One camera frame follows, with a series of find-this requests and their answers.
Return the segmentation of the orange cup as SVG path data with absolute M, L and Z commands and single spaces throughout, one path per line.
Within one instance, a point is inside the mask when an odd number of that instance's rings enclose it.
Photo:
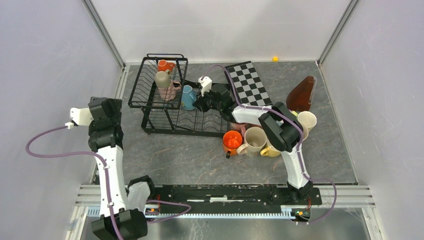
M 225 157 L 229 159 L 231 156 L 237 155 L 237 149 L 242 145 L 243 137 L 236 130 L 227 131 L 222 138 L 222 148 Z

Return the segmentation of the yellow cup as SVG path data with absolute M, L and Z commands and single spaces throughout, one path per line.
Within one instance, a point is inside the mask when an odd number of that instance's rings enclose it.
M 261 156 L 265 156 L 265 157 L 270 157 L 270 158 L 274 158 L 274 157 L 278 157 L 281 154 L 281 152 L 276 149 L 269 140 L 267 140 L 266 144 L 264 145 L 264 148 L 260 151 L 260 155 Z

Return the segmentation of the brown wedge object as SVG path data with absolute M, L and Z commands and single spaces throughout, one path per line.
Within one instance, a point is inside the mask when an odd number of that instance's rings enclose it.
M 286 106 L 291 111 L 303 112 L 309 111 L 312 105 L 316 87 L 316 78 L 307 76 L 302 80 L 286 98 Z

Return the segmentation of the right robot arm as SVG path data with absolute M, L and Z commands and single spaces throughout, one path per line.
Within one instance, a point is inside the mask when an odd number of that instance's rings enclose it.
M 229 123 L 261 126 L 266 140 L 283 157 L 289 199 L 295 204 L 302 204 L 309 198 L 313 182 L 303 160 L 304 129 L 282 102 L 269 106 L 240 104 L 237 97 L 231 95 L 231 87 L 227 83 L 213 83 L 210 87 L 203 87 L 200 83 L 190 85 L 195 88 L 196 101 L 193 105 L 199 111 L 216 110 Z

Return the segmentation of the yellow mug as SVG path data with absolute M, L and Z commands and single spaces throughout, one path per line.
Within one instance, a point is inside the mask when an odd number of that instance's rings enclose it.
M 317 124 L 317 117 L 310 111 L 291 111 L 297 120 L 310 132 Z

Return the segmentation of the black dish rack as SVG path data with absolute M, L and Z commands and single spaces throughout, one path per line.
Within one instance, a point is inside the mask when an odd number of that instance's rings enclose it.
M 218 111 L 202 112 L 186 110 L 181 106 L 173 109 L 178 101 L 165 102 L 154 83 L 146 106 L 141 108 L 143 118 L 141 128 L 147 134 L 169 134 L 222 138 L 230 130 L 230 123 Z

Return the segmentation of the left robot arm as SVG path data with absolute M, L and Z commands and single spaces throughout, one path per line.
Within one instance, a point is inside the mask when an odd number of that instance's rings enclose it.
M 123 175 L 122 100 L 92 97 L 88 145 L 97 155 L 100 184 L 99 219 L 91 223 L 100 240 L 137 240 L 148 234 L 146 204 L 157 198 L 153 180 L 144 175 L 125 184 Z

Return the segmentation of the beige mug in basket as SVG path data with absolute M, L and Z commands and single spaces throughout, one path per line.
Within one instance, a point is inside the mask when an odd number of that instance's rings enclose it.
M 155 74 L 155 83 L 156 86 L 160 89 L 167 89 L 172 81 L 171 81 L 171 73 L 169 70 L 167 71 L 158 71 Z

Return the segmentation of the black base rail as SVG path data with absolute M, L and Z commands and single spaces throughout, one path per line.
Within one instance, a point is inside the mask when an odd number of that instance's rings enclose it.
M 191 214 L 276 214 L 282 206 L 303 208 L 323 203 L 320 190 L 313 187 L 300 196 L 294 189 L 277 184 L 156 185 L 148 200 L 159 204 L 161 214 L 181 213 L 191 206 Z

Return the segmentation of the tan tall cup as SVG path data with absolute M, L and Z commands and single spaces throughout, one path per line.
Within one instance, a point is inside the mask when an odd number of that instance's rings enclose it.
M 309 136 L 309 129 L 302 124 L 302 128 L 303 128 L 303 137 L 302 137 L 302 141 L 306 140 Z

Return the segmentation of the blue cup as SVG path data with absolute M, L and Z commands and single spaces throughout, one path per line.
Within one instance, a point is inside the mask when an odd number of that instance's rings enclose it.
M 184 85 L 181 96 L 181 106 L 185 110 L 194 110 L 194 103 L 197 100 L 197 94 L 192 86 Z

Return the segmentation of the orange mug in basket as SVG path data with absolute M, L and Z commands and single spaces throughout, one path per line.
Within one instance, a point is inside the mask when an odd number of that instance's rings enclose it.
M 174 62 L 167 61 L 165 59 L 161 59 L 157 63 L 157 71 L 158 72 L 161 72 L 161 71 L 166 72 L 167 70 L 169 70 L 169 72 L 172 73 L 175 66 L 176 66 L 176 64 Z

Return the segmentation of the black white chessboard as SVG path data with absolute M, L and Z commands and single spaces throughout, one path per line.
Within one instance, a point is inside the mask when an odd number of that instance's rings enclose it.
M 270 106 L 272 101 L 251 61 L 225 66 L 237 97 L 242 104 L 250 106 Z

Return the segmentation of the pale pink mug in rack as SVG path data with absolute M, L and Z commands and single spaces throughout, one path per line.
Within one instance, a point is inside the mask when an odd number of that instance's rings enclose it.
M 182 84 L 180 81 L 172 81 L 171 85 L 167 88 L 158 88 L 160 97 L 165 101 L 170 101 L 176 98 L 177 92 L 181 89 Z

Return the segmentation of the pink floral mug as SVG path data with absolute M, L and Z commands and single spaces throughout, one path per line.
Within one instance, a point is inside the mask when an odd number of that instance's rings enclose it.
M 248 128 L 247 123 L 230 123 L 230 129 L 233 131 L 237 131 L 241 134 L 242 137 L 245 136 L 246 130 Z

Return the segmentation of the cream mug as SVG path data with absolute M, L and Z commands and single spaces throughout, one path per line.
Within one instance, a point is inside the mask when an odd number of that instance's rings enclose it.
M 260 127 L 251 127 L 244 134 L 244 141 L 236 150 L 238 155 L 254 157 L 260 153 L 267 143 L 265 131 Z

